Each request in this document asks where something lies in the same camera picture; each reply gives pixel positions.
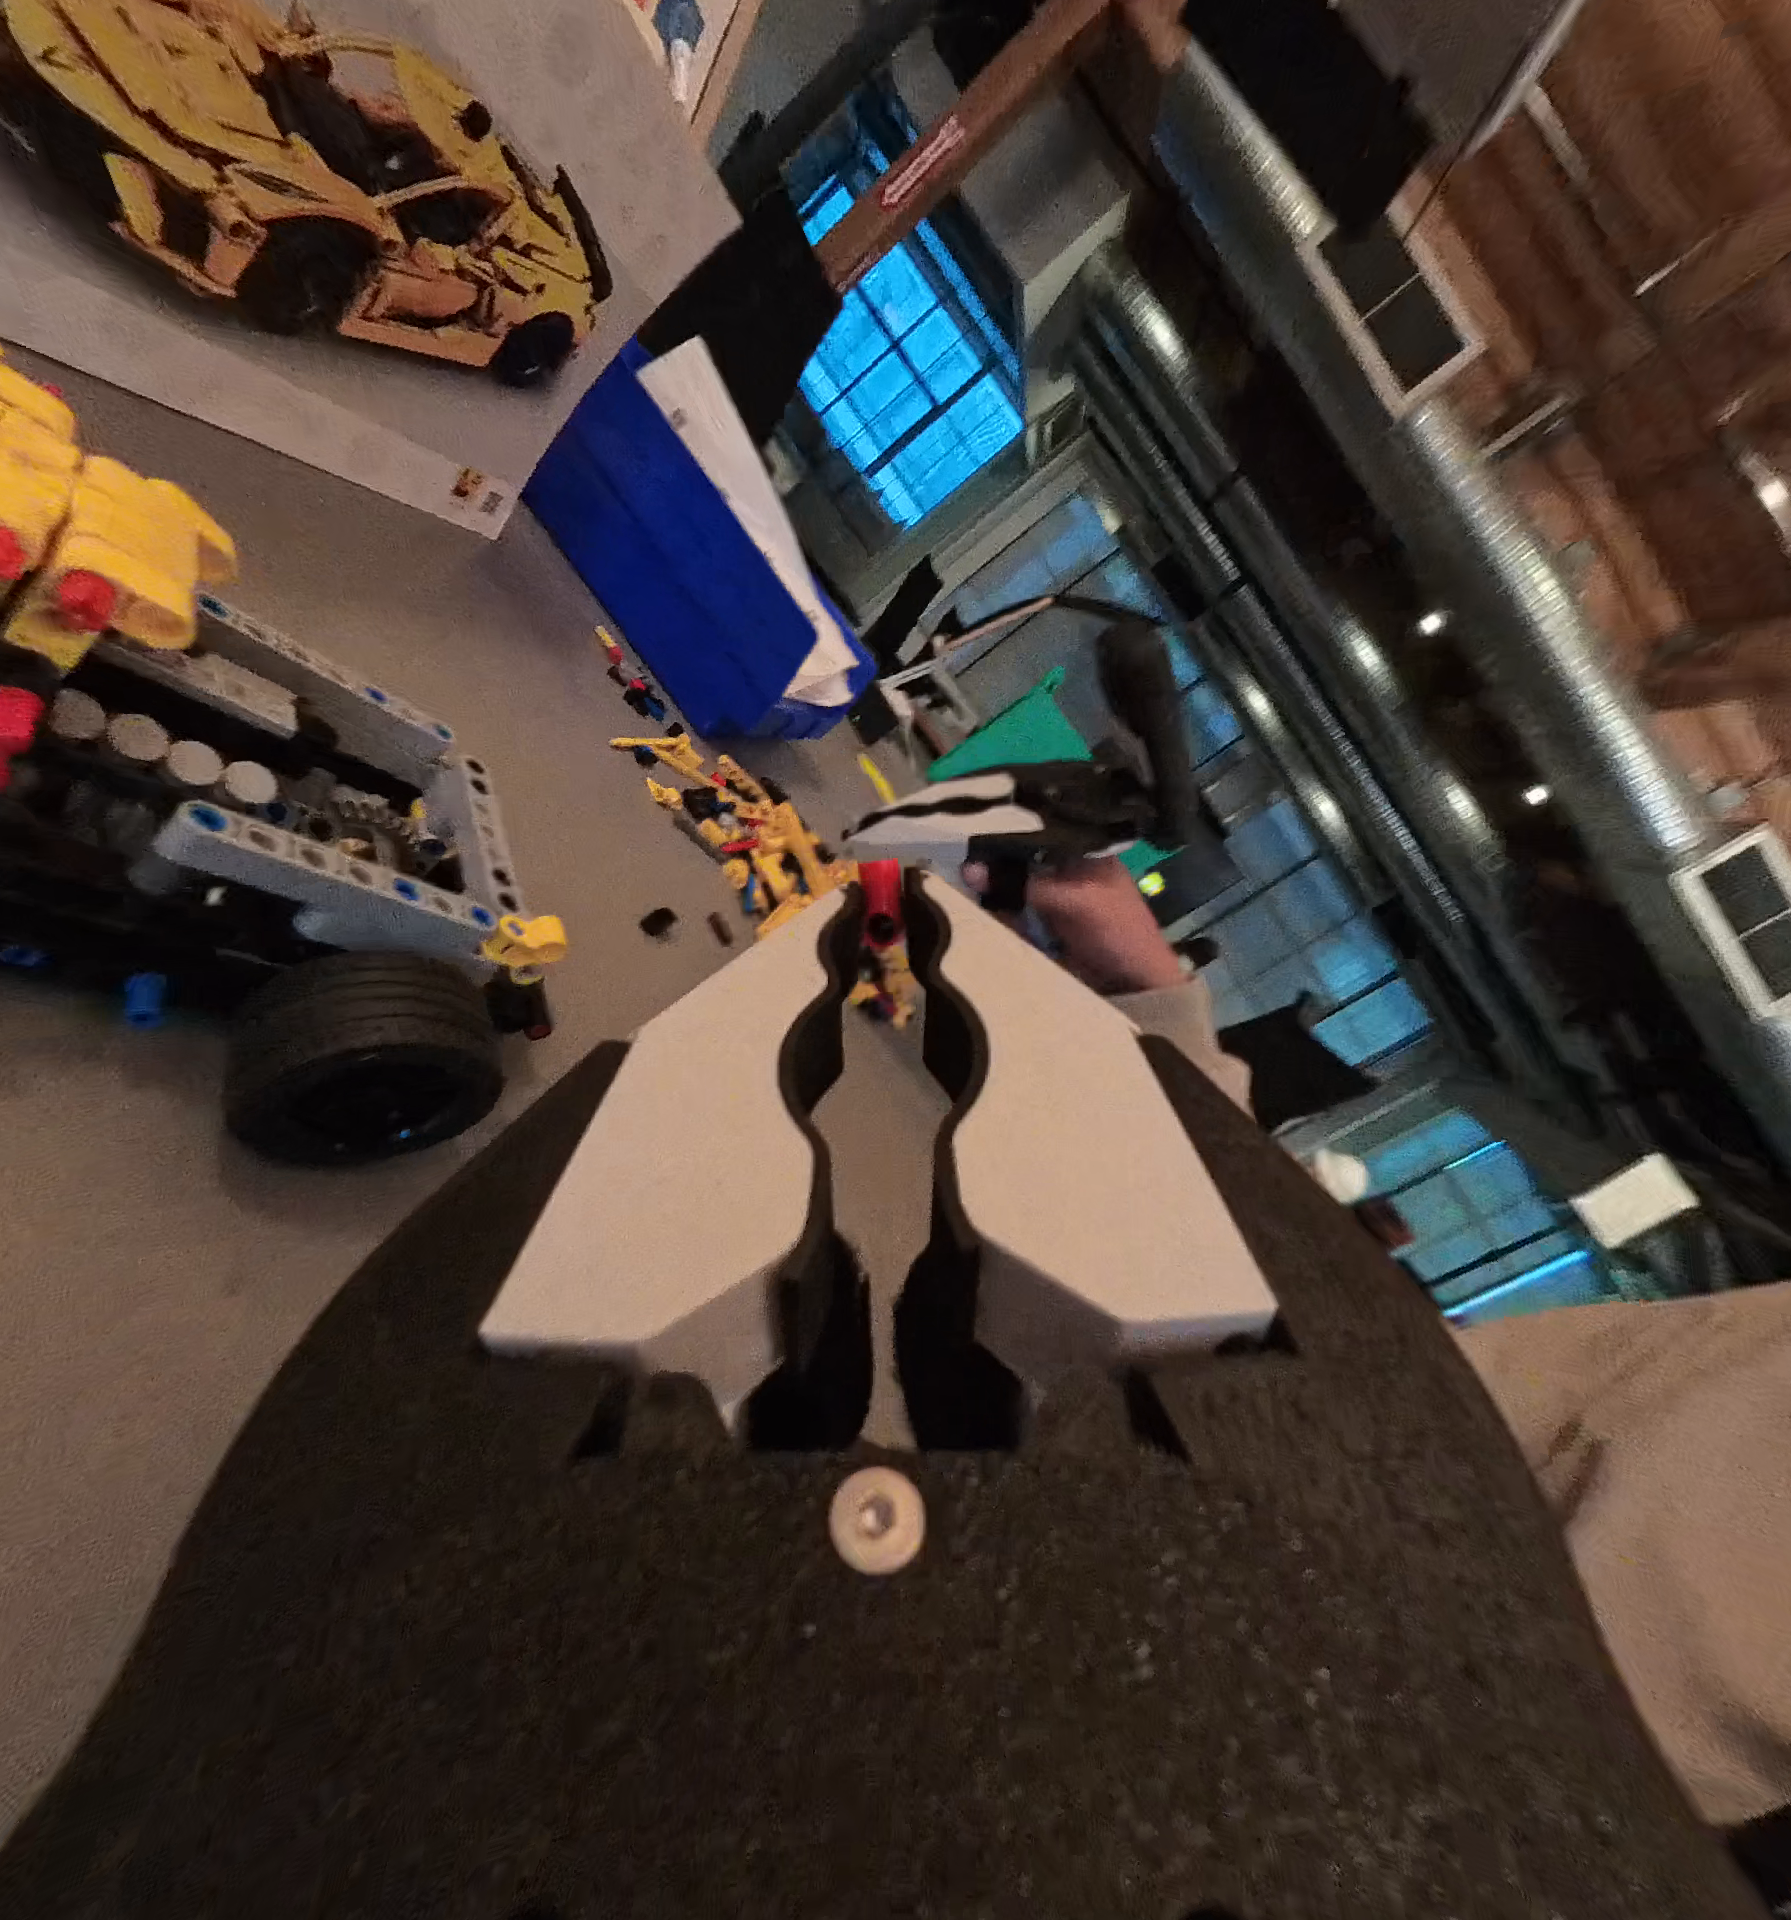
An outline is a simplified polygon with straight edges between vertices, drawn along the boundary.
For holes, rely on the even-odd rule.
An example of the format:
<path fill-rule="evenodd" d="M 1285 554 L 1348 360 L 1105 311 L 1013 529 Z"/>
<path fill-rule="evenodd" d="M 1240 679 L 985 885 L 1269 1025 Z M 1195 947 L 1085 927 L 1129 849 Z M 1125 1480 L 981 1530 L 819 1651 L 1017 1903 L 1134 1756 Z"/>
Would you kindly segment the yellow black brick car chassis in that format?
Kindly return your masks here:
<path fill-rule="evenodd" d="M 449 1142 L 568 953 L 454 730 L 226 604 L 231 534 L 92 451 L 0 342 L 0 965 L 228 1021 L 287 1164 Z"/>

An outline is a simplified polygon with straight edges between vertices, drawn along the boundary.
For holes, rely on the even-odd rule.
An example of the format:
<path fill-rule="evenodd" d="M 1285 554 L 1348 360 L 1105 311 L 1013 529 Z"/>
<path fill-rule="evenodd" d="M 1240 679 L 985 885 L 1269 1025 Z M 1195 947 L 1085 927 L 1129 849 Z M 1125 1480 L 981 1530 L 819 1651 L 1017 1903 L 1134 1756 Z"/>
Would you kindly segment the green plastic object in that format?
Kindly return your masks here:
<path fill-rule="evenodd" d="M 1071 669 L 1055 665 L 1032 686 L 931 760 L 924 782 L 994 771 L 1008 762 L 1096 760 L 1129 771 L 1147 787 L 1146 748 L 1122 737 L 1119 722 L 1105 722 L 1100 735 L 1085 734 L 1071 716 L 1064 693 Z"/>

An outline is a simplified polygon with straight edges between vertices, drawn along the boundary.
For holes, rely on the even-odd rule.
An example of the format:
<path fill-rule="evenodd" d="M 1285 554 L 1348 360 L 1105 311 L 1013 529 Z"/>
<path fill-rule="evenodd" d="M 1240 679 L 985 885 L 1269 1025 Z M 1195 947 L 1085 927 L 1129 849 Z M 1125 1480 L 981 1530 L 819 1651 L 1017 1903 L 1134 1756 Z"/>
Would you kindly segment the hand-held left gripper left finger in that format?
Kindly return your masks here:
<path fill-rule="evenodd" d="M 814 1109 L 863 918 L 860 886 L 830 892 L 635 1031 L 481 1319 L 490 1355 L 694 1380 L 726 1422 L 810 1367 L 852 1292 Z"/>

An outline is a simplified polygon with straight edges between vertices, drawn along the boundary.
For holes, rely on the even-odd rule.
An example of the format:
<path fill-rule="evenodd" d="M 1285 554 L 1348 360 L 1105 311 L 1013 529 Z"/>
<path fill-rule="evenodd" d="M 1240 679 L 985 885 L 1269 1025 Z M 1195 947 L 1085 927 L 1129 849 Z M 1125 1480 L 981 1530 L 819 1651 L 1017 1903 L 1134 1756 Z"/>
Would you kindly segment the pile of small brick parts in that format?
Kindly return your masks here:
<path fill-rule="evenodd" d="M 635 760 L 650 797 L 714 859 L 754 940 L 787 927 L 819 899 L 860 892 L 856 859 L 831 851 L 784 787 L 749 772 L 730 755 L 708 758 L 678 725 L 665 734 L 618 734 L 608 746 Z M 922 1011 L 908 938 L 875 953 L 860 923 L 846 999 L 875 1021 L 905 1028 Z"/>

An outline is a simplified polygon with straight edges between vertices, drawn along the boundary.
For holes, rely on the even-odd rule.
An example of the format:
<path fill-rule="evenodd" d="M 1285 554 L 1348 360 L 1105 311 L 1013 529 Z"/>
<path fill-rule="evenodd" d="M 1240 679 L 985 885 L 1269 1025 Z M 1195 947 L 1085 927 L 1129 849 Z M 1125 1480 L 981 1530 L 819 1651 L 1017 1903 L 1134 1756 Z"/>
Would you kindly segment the grey car instruction booklet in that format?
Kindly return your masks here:
<path fill-rule="evenodd" d="M 0 338 L 486 540 L 733 229 L 621 4 L 0 4 Z"/>

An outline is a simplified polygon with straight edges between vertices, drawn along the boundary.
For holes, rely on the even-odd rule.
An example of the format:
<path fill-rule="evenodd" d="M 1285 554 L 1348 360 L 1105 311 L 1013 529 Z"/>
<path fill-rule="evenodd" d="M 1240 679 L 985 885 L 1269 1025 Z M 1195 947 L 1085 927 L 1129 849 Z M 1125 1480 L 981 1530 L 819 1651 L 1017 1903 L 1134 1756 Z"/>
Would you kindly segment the silver ventilation duct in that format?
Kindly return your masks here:
<path fill-rule="evenodd" d="M 1722 853 L 1724 833 L 1657 744 L 1594 625 L 1456 417 L 1425 399 L 1395 418 L 1376 396 L 1306 262 L 1322 222 L 1314 192 L 1195 39 L 1166 69 L 1158 112 L 1153 150 L 1248 318 L 1454 615 L 1468 660 L 1791 1172 L 1791 1012 L 1748 1008 L 1679 883 Z"/>

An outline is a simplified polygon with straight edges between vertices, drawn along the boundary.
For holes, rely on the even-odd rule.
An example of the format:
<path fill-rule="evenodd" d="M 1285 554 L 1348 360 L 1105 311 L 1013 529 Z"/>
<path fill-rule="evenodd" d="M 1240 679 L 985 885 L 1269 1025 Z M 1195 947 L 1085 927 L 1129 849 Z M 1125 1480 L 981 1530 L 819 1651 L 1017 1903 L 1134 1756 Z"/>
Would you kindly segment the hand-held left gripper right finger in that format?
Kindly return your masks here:
<path fill-rule="evenodd" d="M 924 1063 L 949 1109 L 895 1305 L 909 1422 L 1020 1422 L 1068 1374 L 1261 1344 L 1278 1297 L 1204 1158 L 1196 1063 L 939 876 L 908 876 Z"/>

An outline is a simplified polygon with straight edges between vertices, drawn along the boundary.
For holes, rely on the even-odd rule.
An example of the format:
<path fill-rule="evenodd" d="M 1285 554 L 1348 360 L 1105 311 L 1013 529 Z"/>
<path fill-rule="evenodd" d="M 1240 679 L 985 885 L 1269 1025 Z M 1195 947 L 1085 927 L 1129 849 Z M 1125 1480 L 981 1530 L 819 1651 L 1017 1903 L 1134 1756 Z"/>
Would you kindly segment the person's beige jacket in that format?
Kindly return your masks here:
<path fill-rule="evenodd" d="M 1458 1326 L 1663 1758 L 1791 1915 L 1791 1283 Z"/>

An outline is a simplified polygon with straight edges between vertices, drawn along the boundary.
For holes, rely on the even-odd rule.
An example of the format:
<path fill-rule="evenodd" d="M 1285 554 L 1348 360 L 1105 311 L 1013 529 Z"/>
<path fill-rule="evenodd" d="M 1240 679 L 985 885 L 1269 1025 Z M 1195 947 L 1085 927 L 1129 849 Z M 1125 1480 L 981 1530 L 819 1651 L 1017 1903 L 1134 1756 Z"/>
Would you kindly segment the person's right hand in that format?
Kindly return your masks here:
<path fill-rule="evenodd" d="M 1153 994 L 1187 984 L 1179 953 L 1119 855 L 1032 870 L 1026 915 L 1028 938 L 1098 994 Z"/>

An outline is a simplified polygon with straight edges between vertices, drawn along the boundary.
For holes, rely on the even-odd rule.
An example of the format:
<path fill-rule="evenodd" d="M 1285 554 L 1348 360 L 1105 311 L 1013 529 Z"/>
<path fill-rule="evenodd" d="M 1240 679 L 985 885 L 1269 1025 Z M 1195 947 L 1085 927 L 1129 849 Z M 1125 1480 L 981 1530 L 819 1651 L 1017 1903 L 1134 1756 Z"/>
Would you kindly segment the blue plastic bin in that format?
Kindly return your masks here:
<path fill-rule="evenodd" d="M 823 735 L 877 665 L 819 588 L 865 660 L 856 696 L 844 711 L 787 700 L 809 627 L 642 389 L 650 360 L 638 345 L 617 352 L 523 499 L 682 720 L 730 737 Z"/>

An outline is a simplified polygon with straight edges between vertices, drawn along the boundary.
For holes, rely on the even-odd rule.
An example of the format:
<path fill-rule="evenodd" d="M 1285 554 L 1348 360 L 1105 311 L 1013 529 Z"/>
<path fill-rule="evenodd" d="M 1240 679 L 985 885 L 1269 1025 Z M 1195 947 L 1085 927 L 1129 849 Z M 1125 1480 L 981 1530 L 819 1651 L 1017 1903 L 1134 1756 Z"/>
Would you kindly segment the person's right forearm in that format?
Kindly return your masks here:
<path fill-rule="evenodd" d="M 1214 1002 L 1198 976 L 1179 976 L 1166 988 L 1110 994 L 1107 999 L 1140 1033 L 1180 1051 L 1244 1115 L 1255 1115 L 1252 1068 L 1222 1044 Z"/>

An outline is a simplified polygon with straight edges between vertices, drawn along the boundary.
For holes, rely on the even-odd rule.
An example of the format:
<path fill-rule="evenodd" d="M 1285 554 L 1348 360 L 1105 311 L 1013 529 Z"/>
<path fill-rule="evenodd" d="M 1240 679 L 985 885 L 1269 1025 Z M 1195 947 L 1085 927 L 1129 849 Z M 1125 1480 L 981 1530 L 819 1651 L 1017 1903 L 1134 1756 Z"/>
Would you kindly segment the grey desk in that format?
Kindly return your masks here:
<path fill-rule="evenodd" d="M 543 529 L 490 543 L 13 349 L 86 440 L 239 547 L 236 604 L 452 723 L 492 771 L 525 895 L 571 954 L 473 1138 L 362 1173 L 271 1166 L 219 1125 L 221 1033 L 137 1031 L 0 965 L 0 1744 L 55 1741 L 129 1643 L 212 1469 L 332 1288 L 580 1051 L 734 951 L 726 886 L 608 748 L 635 731 L 599 612 Z M 638 920 L 668 904 L 665 940 Z"/>

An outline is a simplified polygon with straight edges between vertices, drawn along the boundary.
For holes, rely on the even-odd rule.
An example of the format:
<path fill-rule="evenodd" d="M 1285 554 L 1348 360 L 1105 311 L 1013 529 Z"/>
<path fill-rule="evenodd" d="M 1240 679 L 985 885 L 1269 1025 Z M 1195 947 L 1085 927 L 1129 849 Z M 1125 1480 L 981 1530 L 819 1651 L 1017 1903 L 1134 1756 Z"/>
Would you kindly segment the scattered small brick pins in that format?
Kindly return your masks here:
<path fill-rule="evenodd" d="M 621 640 L 607 625 L 594 627 L 594 640 L 600 648 L 607 676 L 618 686 L 618 696 L 638 718 L 662 730 L 670 725 L 668 708 L 643 668 L 625 651 Z"/>

